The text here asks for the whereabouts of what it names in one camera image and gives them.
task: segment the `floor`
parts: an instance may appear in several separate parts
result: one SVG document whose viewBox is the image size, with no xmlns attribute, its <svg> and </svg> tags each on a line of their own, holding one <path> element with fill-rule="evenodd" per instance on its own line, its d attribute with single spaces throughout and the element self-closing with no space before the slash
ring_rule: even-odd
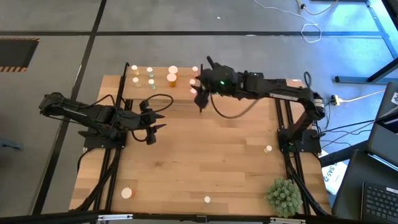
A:
<svg viewBox="0 0 398 224">
<path fill-rule="evenodd" d="M 301 13 L 319 23 L 323 31 L 378 31 L 363 2 L 339 2 L 324 14 L 309 16 L 299 11 L 294 0 L 259 1 Z M 382 3 L 371 2 L 398 49 L 398 34 Z M 304 3 L 313 12 L 329 5 L 310 0 Z M 5 31 L 49 30 L 62 35 L 67 31 L 92 31 L 101 0 L 0 0 L 0 4 L 0 37 Z M 302 25 L 301 18 L 263 9 L 249 0 L 113 0 L 106 3 L 98 31 L 300 31 Z M 44 94 L 53 91 L 70 96 L 89 41 L 87 35 L 38 38 L 40 44 L 25 73 L 0 73 L 0 136 L 23 145 L 21 151 L 0 149 L 0 217 L 31 212 L 60 124 L 39 115 L 38 105 Z M 304 42 L 301 36 L 97 36 L 91 53 L 86 54 L 90 57 L 77 100 L 95 101 L 102 76 L 122 74 L 125 62 L 189 67 L 206 63 L 207 55 L 235 70 L 263 72 L 267 78 L 299 79 L 304 71 L 309 71 L 313 90 L 324 98 L 338 95 L 345 100 L 385 86 L 336 84 L 334 76 L 368 77 L 392 60 L 380 36 L 324 36 L 313 44 Z M 331 106 L 329 128 L 374 119 L 381 98 L 382 93 Z M 325 125 L 326 119 L 320 122 L 322 129 Z M 76 162 L 82 152 L 79 130 L 84 128 L 75 124 L 67 129 L 44 213 L 68 210 Z M 368 134 L 348 136 L 341 142 L 355 144 Z M 323 139 L 333 140 L 338 136 L 339 133 L 331 133 Z M 331 144 L 324 150 L 333 152 L 344 147 L 344 144 Z"/>
</svg>

